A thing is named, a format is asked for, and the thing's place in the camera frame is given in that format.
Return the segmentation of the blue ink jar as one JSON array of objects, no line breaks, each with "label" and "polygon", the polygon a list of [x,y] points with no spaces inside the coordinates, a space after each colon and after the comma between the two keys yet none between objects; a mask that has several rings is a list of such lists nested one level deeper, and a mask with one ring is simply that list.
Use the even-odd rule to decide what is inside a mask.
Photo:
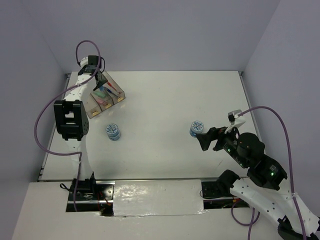
[{"label": "blue ink jar", "polygon": [[105,128],[108,138],[112,141],[117,141],[121,137],[121,132],[117,124],[108,124]]},{"label": "blue ink jar", "polygon": [[199,121],[195,120],[191,123],[190,129],[189,129],[189,134],[195,138],[197,134],[201,134],[204,130],[204,124]]}]

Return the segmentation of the green correction tape case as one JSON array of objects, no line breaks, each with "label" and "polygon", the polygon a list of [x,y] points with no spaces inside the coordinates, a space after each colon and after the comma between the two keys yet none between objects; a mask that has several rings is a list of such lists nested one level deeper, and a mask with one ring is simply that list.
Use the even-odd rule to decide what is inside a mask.
[{"label": "green correction tape case", "polygon": [[93,94],[96,95],[99,98],[102,98],[102,99],[104,99],[106,97],[106,94],[104,92],[101,92],[101,91],[94,91]]}]

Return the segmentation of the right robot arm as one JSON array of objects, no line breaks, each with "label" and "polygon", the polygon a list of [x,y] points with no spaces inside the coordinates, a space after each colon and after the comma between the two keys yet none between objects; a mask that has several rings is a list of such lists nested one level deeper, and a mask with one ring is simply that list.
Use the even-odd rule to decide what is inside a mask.
[{"label": "right robot arm", "polygon": [[231,131],[226,127],[212,127],[207,133],[197,134],[196,138],[203,151],[215,141],[213,150],[224,150],[247,170],[251,183],[259,187],[259,190],[250,187],[243,178],[227,169],[215,181],[201,183],[204,199],[240,198],[274,223],[284,240],[318,238],[316,232],[320,230],[320,218],[293,193],[286,171],[264,153],[265,144],[255,134],[239,133],[236,127]]}]

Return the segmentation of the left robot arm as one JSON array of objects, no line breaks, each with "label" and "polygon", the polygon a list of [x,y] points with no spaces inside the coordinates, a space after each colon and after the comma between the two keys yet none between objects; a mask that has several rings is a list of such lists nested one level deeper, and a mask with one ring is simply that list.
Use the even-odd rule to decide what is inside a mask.
[{"label": "left robot arm", "polygon": [[87,153],[86,135],[89,132],[89,119],[85,102],[91,93],[106,83],[101,72],[101,57],[89,55],[80,61],[80,71],[76,83],[69,88],[62,100],[53,104],[56,130],[65,141],[75,170],[75,179],[89,180],[92,170]]}]

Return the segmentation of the clear three-compartment organizer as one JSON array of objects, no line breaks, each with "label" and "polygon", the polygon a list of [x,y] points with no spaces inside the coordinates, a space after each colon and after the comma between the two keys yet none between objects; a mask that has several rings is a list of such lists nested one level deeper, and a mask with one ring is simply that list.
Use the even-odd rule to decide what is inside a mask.
[{"label": "clear three-compartment organizer", "polygon": [[[92,119],[95,116],[99,115],[100,113],[106,111],[107,109],[111,108],[112,106],[122,102],[125,98],[125,92],[122,90],[121,87],[113,80],[113,78],[106,72],[103,72],[104,76],[107,78],[107,81],[110,82],[117,90],[119,95],[115,96],[111,93],[108,93],[105,89],[101,91],[100,89],[97,89],[96,92],[100,91],[105,93],[105,98],[100,98],[93,94],[94,91],[92,91],[88,97],[88,99],[84,102],[84,108],[86,111],[87,116]],[[107,83],[105,83],[103,86],[107,87],[108,89],[115,91],[113,88],[111,88]],[[96,102],[97,99],[104,100],[104,104],[98,104]]]}]

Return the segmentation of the silver tape sheet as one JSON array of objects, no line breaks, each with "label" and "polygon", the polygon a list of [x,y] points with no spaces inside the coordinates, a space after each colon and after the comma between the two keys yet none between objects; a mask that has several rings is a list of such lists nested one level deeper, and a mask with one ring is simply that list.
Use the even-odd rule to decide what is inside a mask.
[{"label": "silver tape sheet", "polygon": [[188,216],[204,214],[201,181],[117,181],[113,215],[117,217]]}]

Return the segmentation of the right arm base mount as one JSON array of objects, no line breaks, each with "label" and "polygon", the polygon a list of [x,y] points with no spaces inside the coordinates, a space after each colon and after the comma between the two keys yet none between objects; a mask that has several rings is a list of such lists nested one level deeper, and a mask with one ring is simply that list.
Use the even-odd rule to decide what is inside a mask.
[{"label": "right arm base mount", "polygon": [[236,208],[248,208],[249,205],[231,194],[230,188],[240,177],[231,170],[225,170],[215,180],[205,180],[201,182],[199,195],[203,199],[205,210],[230,209],[234,203]]}]

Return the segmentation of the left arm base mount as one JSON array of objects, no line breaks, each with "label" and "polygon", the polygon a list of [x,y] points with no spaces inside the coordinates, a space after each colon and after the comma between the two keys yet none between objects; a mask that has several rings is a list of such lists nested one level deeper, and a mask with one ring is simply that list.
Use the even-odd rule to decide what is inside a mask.
[{"label": "left arm base mount", "polygon": [[95,212],[102,217],[114,215],[115,184],[89,179],[73,179],[70,186],[61,183],[59,187],[68,192],[65,211],[67,213]]}]

